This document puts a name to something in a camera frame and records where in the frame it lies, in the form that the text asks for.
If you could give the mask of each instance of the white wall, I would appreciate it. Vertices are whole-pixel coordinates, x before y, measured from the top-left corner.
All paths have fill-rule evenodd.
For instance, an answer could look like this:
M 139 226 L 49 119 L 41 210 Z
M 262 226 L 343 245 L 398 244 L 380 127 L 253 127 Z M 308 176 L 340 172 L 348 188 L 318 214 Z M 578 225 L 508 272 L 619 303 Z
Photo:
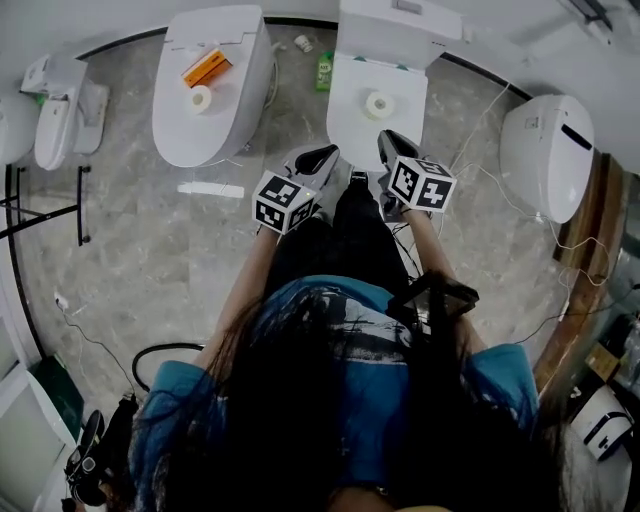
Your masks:
M 78 55 L 110 41 L 166 26 L 178 11 L 249 0 L 0 0 L 0 86 L 40 55 Z M 253 0 L 267 16 L 337 21 L 338 0 Z M 640 171 L 640 56 L 584 35 L 528 65 L 524 49 L 567 21 L 558 0 L 432 0 L 464 15 L 469 42 L 451 53 L 533 94 L 564 92 L 590 111 L 597 145 Z M 618 3 L 624 0 L 604 0 Z

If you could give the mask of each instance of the black hose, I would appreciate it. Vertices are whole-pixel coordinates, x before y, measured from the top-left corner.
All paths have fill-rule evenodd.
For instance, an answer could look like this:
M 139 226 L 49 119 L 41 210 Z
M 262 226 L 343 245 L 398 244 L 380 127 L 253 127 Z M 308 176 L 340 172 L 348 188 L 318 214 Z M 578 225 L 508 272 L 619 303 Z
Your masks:
M 183 348 L 183 349 L 186 348 L 190 350 L 197 350 L 198 352 L 200 352 L 203 347 L 202 345 L 198 345 L 197 343 L 179 342 L 179 343 L 161 343 L 159 345 L 151 345 L 150 347 L 147 347 L 141 350 L 136 354 L 136 356 L 133 358 L 133 362 L 131 363 L 131 373 L 133 373 L 133 378 L 136 379 L 138 386 L 140 386 L 145 391 L 149 392 L 149 386 L 147 386 L 144 382 L 142 382 L 142 379 L 140 379 L 140 376 L 138 375 L 138 362 L 143 356 L 146 356 L 147 354 L 151 354 L 152 352 L 161 352 L 163 350 L 175 350 L 178 348 Z

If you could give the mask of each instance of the white toilet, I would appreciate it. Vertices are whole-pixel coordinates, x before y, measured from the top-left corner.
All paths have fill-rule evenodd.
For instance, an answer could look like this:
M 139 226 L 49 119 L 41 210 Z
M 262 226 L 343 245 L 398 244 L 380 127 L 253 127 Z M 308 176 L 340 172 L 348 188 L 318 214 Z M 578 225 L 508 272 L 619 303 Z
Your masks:
M 47 95 L 35 141 L 43 169 L 57 169 L 71 151 L 91 154 L 100 146 L 109 88 L 94 84 L 86 71 L 86 62 L 45 55 L 25 73 L 21 90 Z
M 26 94 L 0 95 L 0 165 L 16 162 L 31 151 L 39 115 L 38 104 Z
M 194 90 L 182 73 L 211 47 L 233 66 L 208 85 L 209 108 L 196 112 L 190 108 Z M 271 40 L 259 6 L 212 7 L 176 16 L 167 30 L 153 96 L 153 140 L 160 155 L 176 167 L 235 155 L 258 126 L 272 70 Z
M 594 152 L 587 110 L 571 96 L 538 96 L 509 112 L 500 136 L 500 170 L 512 192 L 552 221 L 580 206 Z
M 384 172 L 377 146 L 382 130 L 420 143 L 425 70 L 460 39 L 460 15 L 425 0 L 340 1 L 327 132 L 347 162 Z

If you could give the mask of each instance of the floor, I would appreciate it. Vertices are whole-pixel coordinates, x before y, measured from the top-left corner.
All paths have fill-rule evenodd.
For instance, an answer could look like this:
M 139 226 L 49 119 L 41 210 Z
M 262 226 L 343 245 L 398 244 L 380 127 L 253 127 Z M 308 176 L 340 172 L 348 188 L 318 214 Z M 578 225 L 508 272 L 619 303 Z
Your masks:
M 328 141 L 328 93 L 314 90 L 315 66 L 320 53 L 333 49 L 336 33 L 274 25 L 269 33 L 286 46 L 278 55 L 278 95 L 249 145 L 231 161 L 183 170 L 158 154 L 151 114 L 163 36 L 155 36 L 89 58 L 91 78 L 111 87 L 104 138 L 94 155 L 69 157 L 55 172 L 27 162 L 24 206 L 40 211 L 71 204 L 77 166 L 92 166 L 85 193 L 91 243 L 77 247 L 74 216 L 17 236 L 38 332 L 47 350 L 67 365 L 87 410 L 110 413 L 129 385 L 101 347 L 83 342 L 65 325 L 54 294 L 68 301 L 70 321 L 107 345 L 127 371 L 133 356 L 150 344 L 204 342 L 253 241 L 257 226 L 251 220 L 250 193 L 263 169 L 275 168 L 298 145 Z M 301 33 L 310 38 L 313 52 L 303 54 L 293 44 Z M 450 165 L 501 88 L 444 60 L 429 67 L 427 75 L 422 145 Z M 475 162 L 499 176 L 501 122 L 521 103 L 511 93 L 496 102 L 455 172 Z M 344 179 L 337 174 L 334 188 Z M 246 194 L 239 200 L 178 192 L 180 184 L 190 181 L 238 185 Z M 434 222 L 439 228 L 438 216 Z M 408 231 L 402 236 L 410 247 Z M 513 210 L 496 183 L 475 167 L 460 176 L 441 241 L 459 280 L 480 294 L 471 316 L 487 344 L 520 340 L 561 309 L 567 290 L 551 258 L 549 227 Z M 549 322 L 525 343 L 532 364 L 553 327 Z

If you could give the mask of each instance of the green bottle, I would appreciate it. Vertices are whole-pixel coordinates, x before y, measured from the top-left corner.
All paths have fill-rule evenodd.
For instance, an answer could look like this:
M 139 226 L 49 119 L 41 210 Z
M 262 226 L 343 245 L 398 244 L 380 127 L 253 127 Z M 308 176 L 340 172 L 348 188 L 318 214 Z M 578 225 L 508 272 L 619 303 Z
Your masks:
M 316 72 L 316 91 L 331 89 L 331 74 L 333 72 L 333 52 L 324 52 L 318 59 Z

